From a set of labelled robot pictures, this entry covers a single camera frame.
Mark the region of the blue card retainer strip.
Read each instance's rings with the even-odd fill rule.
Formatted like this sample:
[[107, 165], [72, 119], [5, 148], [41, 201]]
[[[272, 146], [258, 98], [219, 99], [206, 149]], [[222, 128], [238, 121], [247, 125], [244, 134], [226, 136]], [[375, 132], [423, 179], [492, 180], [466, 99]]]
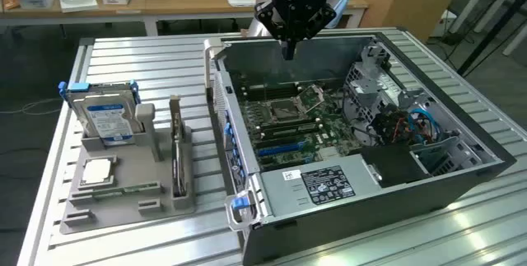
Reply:
[[227, 162], [230, 164], [231, 173], [235, 181], [242, 183], [246, 179], [246, 172], [242, 163], [240, 152], [238, 150], [235, 131], [230, 122], [226, 123], [223, 134]]

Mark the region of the green ram stick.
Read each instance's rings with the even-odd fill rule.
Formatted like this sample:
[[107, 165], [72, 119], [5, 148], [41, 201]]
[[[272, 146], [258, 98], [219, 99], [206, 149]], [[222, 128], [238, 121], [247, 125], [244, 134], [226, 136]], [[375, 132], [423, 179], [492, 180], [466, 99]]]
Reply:
[[100, 189], [92, 192], [93, 197], [117, 197], [124, 196], [128, 194], [139, 193], [140, 189], [131, 187], [131, 188], [109, 188], [109, 189]]

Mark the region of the cpu socket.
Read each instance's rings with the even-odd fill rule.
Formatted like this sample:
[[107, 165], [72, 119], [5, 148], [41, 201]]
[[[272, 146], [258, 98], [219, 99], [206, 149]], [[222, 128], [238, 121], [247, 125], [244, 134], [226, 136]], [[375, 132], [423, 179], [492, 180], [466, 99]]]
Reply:
[[266, 106], [268, 108], [272, 123], [290, 122], [307, 118], [307, 115], [302, 112], [292, 99], [268, 101]]

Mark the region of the black shroud box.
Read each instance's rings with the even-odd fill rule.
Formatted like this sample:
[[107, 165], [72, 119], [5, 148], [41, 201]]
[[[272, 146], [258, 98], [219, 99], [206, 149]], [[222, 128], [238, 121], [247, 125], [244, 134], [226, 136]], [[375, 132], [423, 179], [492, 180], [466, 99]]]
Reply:
[[383, 188], [431, 177], [411, 154], [408, 145], [392, 144], [366, 147], [360, 149], [360, 154], [366, 163], [372, 165], [380, 174]]

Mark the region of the nvidia graphics card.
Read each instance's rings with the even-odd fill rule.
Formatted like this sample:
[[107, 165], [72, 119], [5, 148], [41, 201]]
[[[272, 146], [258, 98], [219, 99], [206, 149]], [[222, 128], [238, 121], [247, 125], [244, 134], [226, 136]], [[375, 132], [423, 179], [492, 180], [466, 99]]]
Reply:
[[172, 195], [175, 198], [187, 196], [184, 143], [186, 126], [180, 112], [180, 97], [170, 97], [171, 111], [171, 149], [172, 149]]

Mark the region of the white round moulded block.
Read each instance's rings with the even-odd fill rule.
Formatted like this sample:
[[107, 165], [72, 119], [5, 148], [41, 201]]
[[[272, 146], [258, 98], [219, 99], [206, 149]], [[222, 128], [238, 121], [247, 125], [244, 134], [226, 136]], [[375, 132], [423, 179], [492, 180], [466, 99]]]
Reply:
[[96, 0], [59, 0], [63, 13], [99, 9]]

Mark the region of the metal socket cover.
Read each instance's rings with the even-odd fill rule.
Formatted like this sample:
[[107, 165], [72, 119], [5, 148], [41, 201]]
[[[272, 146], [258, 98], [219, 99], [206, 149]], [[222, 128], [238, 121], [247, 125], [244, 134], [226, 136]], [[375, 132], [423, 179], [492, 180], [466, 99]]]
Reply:
[[296, 96], [296, 104], [300, 111], [307, 114], [324, 102], [324, 92], [322, 88], [312, 84]]

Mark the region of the black open pc case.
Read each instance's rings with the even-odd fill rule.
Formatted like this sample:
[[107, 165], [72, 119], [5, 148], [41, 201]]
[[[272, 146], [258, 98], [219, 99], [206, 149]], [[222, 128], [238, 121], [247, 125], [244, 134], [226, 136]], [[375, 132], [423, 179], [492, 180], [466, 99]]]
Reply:
[[[366, 147], [408, 145], [431, 177], [382, 187], [380, 192], [352, 202], [275, 217], [260, 176], [274, 170], [259, 168], [242, 116], [240, 89], [315, 81], [332, 82], [343, 89], [350, 67], [372, 42], [388, 50], [391, 73], [404, 90], [398, 109], [384, 109], [370, 123], [351, 119], [363, 146], [347, 156], [362, 155], [360, 149]], [[227, 222], [240, 238], [244, 265], [275, 262], [343, 238], [442, 211], [516, 162], [476, 121], [478, 115], [491, 122], [500, 122], [502, 117], [406, 31], [359, 29], [320, 34], [298, 44], [292, 60], [283, 59], [280, 44], [272, 38], [216, 36], [204, 42], [204, 61], [212, 129], [228, 191]], [[223, 134], [227, 122], [235, 131], [246, 172], [242, 183], [235, 181], [227, 162]], [[231, 200], [236, 196], [248, 196], [251, 207], [234, 211]]]

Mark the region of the silver cpu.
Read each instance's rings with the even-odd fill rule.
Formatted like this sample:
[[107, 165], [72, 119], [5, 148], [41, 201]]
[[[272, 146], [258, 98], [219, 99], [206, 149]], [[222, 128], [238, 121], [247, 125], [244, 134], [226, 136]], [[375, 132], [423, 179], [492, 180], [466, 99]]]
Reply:
[[108, 159], [93, 159], [85, 163], [80, 183], [89, 185], [101, 183], [111, 174], [111, 161]]

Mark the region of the black slanted pole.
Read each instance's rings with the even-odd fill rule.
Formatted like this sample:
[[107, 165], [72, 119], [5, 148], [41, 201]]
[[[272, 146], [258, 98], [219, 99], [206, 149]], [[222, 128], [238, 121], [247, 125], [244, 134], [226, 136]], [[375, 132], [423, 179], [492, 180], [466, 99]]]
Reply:
[[478, 57], [480, 56], [482, 52], [486, 50], [486, 48], [487, 48], [488, 44], [491, 43], [492, 39], [499, 34], [500, 30], [503, 29], [503, 27], [506, 26], [506, 24], [508, 23], [508, 21], [511, 20], [514, 15], [518, 13], [518, 11], [519, 11], [522, 5], [526, 3], [526, 1], [527, 0], [515, 0], [512, 2], [512, 4], [510, 5], [506, 13], [502, 15], [499, 21], [496, 22], [495, 26], [492, 27], [492, 29], [487, 33], [486, 37], [480, 41], [479, 45], [476, 46], [476, 48], [471, 52], [471, 54], [467, 57], [467, 59], [464, 60], [460, 68], [458, 69], [458, 75], [463, 76], [463, 74], [467, 72], [467, 70], [468, 70], [470, 66], [472, 65], [474, 61], [478, 59]]

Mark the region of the grey parts rack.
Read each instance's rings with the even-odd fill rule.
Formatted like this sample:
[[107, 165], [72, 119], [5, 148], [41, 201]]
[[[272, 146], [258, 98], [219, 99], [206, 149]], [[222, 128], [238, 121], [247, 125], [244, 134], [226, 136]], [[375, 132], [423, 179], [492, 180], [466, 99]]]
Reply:
[[[195, 211], [192, 131], [186, 122], [184, 126], [188, 189], [187, 196], [179, 198], [172, 195], [171, 120], [170, 128], [164, 130], [156, 130], [148, 125], [145, 132], [135, 135], [132, 144], [104, 146], [99, 138], [81, 140], [71, 189], [64, 202], [60, 233], [67, 235], [186, 215]], [[101, 183], [83, 185], [80, 179], [85, 163], [93, 159], [111, 161], [111, 174]], [[140, 192], [117, 197], [92, 196], [95, 190], [131, 187], [139, 188]]]

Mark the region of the silver chipset heat sink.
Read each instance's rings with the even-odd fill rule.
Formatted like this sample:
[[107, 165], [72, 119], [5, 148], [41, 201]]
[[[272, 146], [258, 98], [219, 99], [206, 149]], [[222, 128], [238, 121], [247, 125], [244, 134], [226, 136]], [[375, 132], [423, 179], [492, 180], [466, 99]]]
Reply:
[[322, 149], [318, 151], [318, 153], [319, 153], [320, 158], [322, 158], [323, 160], [330, 160], [330, 159], [332, 159], [332, 158], [338, 158], [338, 157], [342, 156], [339, 150], [338, 150], [335, 147], [322, 148]]

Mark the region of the grey power supply unit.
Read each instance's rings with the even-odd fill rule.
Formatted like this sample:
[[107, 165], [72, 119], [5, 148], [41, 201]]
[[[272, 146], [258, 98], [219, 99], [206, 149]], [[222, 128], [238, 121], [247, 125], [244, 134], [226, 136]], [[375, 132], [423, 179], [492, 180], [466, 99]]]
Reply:
[[272, 215], [300, 215], [380, 192], [362, 155], [263, 172]]

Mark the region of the green motherboard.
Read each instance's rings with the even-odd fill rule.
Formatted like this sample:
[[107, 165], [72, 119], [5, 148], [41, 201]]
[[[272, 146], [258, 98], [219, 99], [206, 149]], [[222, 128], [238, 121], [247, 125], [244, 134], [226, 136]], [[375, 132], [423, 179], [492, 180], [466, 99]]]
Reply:
[[[296, 101], [296, 96], [312, 84], [316, 84], [322, 88], [324, 102], [306, 114], [306, 119], [272, 123], [266, 103], [278, 99], [292, 99]], [[342, 157], [344, 157], [363, 146], [363, 143], [354, 134], [354, 122], [346, 118], [343, 113], [343, 98], [343, 89], [338, 88], [332, 82], [326, 81], [242, 87], [239, 95], [242, 116], [247, 126], [259, 168], [263, 171], [323, 161], [318, 153], [322, 148], [335, 147]], [[316, 123], [319, 132], [279, 136], [263, 133], [266, 129], [272, 127], [307, 123]], [[260, 149], [302, 141], [306, 144], [300, 151], [286, 152], [271, 156], [258, 156]]]

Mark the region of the metal disk bay cage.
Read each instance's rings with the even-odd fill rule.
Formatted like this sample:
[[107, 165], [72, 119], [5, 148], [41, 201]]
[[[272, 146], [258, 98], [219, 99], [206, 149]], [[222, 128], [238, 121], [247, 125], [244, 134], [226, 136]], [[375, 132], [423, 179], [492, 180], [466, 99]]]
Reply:
[[391, 54], [378, 42], [370, 43], [350, 67], [344, 89], [346, 117], [370, 123], [384, 109], [399, 108], [404, 86], [391, 73]]

